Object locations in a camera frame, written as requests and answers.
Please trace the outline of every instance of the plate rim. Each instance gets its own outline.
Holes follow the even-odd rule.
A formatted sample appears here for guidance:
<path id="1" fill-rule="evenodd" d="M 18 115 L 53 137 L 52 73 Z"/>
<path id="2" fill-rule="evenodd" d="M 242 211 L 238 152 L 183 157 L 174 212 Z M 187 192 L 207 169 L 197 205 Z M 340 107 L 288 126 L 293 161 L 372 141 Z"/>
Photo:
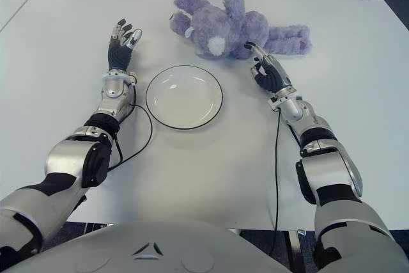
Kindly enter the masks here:
<path id="1" fill-rule="evenodd" d="M 167 70 L 170 70 L 170 69 L 172 69 L 172 68 L 179 67 L 179 66 L 190 66 L 190 67 L 198 68 L 198 69 L 200 69 L 200 70 L 204 70 L 206 73 L 208 73 L 209 75 L 211 75 L 211 76 L 216 80 L 217 85 L 219 86 L 219 89 L 220 89 L 221 101 L 220 101 L 220 106 L 219 106 L 219 108 L 217 109 L 217 112 L 216 112 L 215 115 L 213 115 L 208 121 L 206 121 L 206 122 L 204 122 L 203 124 L 200 124 L 200 125 L 198 125 L 198 126 L 195 126 L 195 127 L 180 128 L 180 127 L 174 127 L 174 126 L 170 126 L 170 125 L 168 125 L 168 124 L 165 124 L 163 121 L 158 120 L 158 118 L 157 118 L 155 115 L 153 115 L 151 109 L 149 108 L 149 104 L 148 104 L 148 91 L 149 91 L 149 88 L 150 88 L 150 86 L 151 86 L 151 83 L 152 83 L 161 73 L 163 73 L 163 72 L 165 72 L 165 71 L 167 71 Z M 166 127 L 169 127 L 169 128 L 172 128 L 172 129 L 177 129 L 177 130 L 192 130 L 192 129 L 196 129 L 196 128 L 199 128 L 199 127 L 202 127 L 202 126 L 206 125 L 207 123 L 209 123 L 210 121 L 212 121 L 212 120 L 216 117 L 216 115 L 218 115 L 218 113 L 219 113 L 220 110 L 222 109 L 223 100 L 224 100 L 223 89 L 222 89 L 222 86 L 220 85 L 220 82 L 217 80 L 217 78 L 216 78 L 211 72 L 205 70 L 204 68 L 198 67 L 198 66 L 196 66 L 196 65 L 174 65 L 174 66 L 168 67 L 167 69 L 165 69 L 165 70 L 163 70 L 163 71 L 157 73 L 157 74 L 154 76 L 154 78 L 152 78 L 152 80 L 149 82 L 148 87 L 146 88 L 146 91 L 145 91 L 145 104 L 146 104 L 146 107 L 147 107 L 148 110 L 149 110 L 149 113 L 153 116 L 153 118 L 156 119 L 156 120 L 157 120 L 159 123 L 161 123 L 162 125 L 164 125 L 164 126 L 166 126 Z"/>

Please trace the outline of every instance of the purple stuffed animal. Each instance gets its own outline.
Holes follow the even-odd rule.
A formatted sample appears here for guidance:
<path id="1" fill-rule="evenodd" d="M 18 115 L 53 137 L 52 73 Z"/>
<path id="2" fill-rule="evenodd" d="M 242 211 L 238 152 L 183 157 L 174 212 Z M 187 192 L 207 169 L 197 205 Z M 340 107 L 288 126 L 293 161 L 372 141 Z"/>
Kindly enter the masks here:
<path id="1" fill-rule="evenodd" d="M 247 59 L 247 41 L 273 54 L 305 54 L 311 46 L 307 26 L 270 27 L 263 14 L 245 12 L 244 0 L 224 0 L 225 10 L 207 0 L 174 0 L 182 11 L 171 17 L 171 29 L 190 38 L 199 56 Z"/>

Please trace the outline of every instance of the black fingertip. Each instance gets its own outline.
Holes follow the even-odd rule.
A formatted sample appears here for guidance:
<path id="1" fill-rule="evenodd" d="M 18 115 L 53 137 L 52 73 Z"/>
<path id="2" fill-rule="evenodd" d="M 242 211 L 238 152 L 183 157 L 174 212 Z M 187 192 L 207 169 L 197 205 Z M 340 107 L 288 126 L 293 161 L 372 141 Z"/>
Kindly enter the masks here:
<path id="1" fill-rule="evenodd" d="M 123 36 L 123 38 L 129 39 L 129 36 L 131 36 L 131 34 L 132 34 L 132 32 L 128 32 L 127 34 L 125 34 L 125 35 Z"/>
<path id="2" fill-rule="evenodd" d="M 129 30 L 131 30 L 131 29 L 132 29 L 132 25 L 131 25 L 131 24 L 126 25 L 124 28 L 122 28 L 122 30 L 124 30 L 124 32 L 127 32 L 127 31 L 129 31 Z"/>
<path id="3" fill-rule="evenodd" d="M 247 41 L 247 42 L 244 44 L 244 47 L 247 48 L 247 49 L 251 49 L 251 48 L 254 47 L 254 46 L 256 46 L 256 44 L 253 43 L 253 42 L 249 42 L 249 41 Z"/>

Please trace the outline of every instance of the white ear lining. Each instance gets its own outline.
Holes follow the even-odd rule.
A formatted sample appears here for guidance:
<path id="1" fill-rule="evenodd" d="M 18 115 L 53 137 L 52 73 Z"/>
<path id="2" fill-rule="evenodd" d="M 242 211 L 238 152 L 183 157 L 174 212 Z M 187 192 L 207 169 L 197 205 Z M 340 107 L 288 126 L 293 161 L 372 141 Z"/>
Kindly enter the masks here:
<path id="1" fill-rule="evenodd" d="M 192 35 L 193 30 L 194 30 L 194 28 L 192 26 L 187 28 L 186 31 L 185 31 L 185 38 L 190 38 L 190 36 Z"/>

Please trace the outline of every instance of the toy head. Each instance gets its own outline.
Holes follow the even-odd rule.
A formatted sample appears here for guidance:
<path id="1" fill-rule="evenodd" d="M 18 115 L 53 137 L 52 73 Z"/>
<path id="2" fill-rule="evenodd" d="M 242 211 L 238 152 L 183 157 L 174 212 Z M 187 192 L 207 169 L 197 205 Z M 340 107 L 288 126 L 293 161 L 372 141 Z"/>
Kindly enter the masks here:
<path id="1" fill-rule="evenodd" d="M 179 12 L 171 19 L 171 29 L 190 38 L 203 58 L 227 56 L 240 36 L 245 20 L 244 0 L 224 0 L 226 10 L 212 6 L 207 0 L 174 0 Z"/>

